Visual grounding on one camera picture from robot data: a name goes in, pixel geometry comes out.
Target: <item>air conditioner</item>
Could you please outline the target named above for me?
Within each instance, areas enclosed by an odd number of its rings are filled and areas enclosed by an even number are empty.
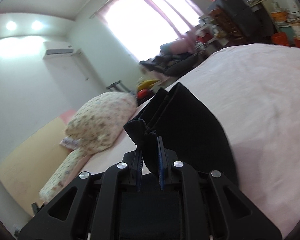
[[[41,56],[43,59],[53,57],[69,57],[73,55],[74,49],[65,41],[45,41],[42,43]]]

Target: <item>ceiling light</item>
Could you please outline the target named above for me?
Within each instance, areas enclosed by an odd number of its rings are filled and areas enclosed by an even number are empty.
[[[17,24],[15,22],[8,22],[6,28],[9,31],[14,31],[17,28]]]
[[[34,30],[41,30],[43,28],[43,24],[39,21],[34,21],[33,24],[31,25],[31,28]]]

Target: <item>mattress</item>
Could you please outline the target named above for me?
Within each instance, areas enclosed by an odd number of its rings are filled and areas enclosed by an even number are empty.
[[[300,49],[225,48],[178,81],[218,118],[240,189],[286,237],[300,220]],[[82,170],[103,172],[135,148],[123,131]],[[144,167],[143,174],[148,172]]]

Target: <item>folded black cloth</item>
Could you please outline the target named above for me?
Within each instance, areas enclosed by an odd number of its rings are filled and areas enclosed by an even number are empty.
[[[225,132],[209,109],[185,86],[177,83],[169,92],[160,89],[144,109],[124,126],[133,142],[142,148],[147,168],[157,171],[157,136],[180,161],[197,171],[221,171],[235,185],[238,177]]]

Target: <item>floral pillow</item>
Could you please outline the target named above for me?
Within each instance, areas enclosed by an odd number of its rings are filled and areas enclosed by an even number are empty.
[[[79,140],[88,154],[109,148],[137,109],[136,99],[125,92],[106,92],[85,103],[66,127],[66,135]]]

